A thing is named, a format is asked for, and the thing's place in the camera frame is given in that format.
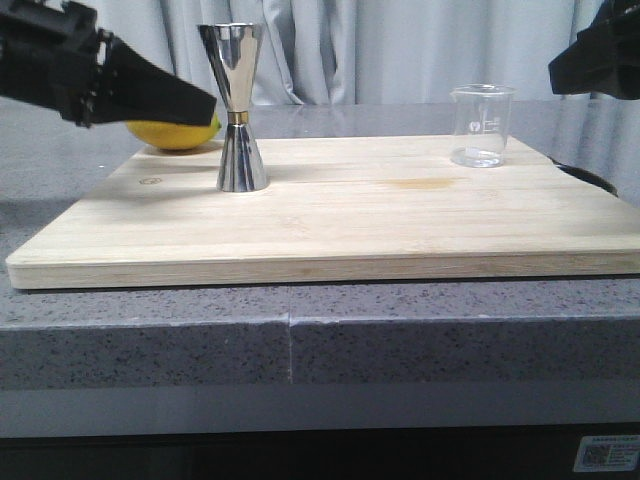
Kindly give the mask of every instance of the measuring beaker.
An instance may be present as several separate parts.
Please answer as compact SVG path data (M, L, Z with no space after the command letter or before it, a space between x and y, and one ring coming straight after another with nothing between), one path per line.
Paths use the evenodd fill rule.
M456 103L451 161L465 167L497 167L507 145L515 89L471 84L455 88Z

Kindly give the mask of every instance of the bamboo cutting board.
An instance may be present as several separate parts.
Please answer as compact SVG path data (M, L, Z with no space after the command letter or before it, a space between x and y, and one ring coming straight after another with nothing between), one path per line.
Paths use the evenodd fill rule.
M640 272L640 210L510 138L506 164L450 137L259 140L270 185L215 188L221 144L150 147L8 259L16 288Z

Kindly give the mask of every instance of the jigger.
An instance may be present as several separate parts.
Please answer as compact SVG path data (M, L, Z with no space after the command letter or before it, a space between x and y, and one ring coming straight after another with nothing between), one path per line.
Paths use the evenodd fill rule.
M262 27L253 23L228 23L198 25L198 30L229 120L218 189L225 192L261 190L268 180L249 126L249 106Z

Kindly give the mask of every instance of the yellow lemon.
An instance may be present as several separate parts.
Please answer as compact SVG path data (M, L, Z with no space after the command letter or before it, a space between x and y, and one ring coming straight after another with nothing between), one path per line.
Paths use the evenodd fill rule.
M163 150L186 150L197 147L214 137L222 127L214 113L206 127L152 120L128 120L125 125L131 133L149 145Z

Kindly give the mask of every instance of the curtain fold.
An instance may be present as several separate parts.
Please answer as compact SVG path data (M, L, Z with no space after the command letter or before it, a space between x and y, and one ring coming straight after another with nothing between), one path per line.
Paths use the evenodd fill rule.
M255 104L449 101L463 83L551 99L548 63L599 0L87 0L100 26L219 96L196 26L259 22Z

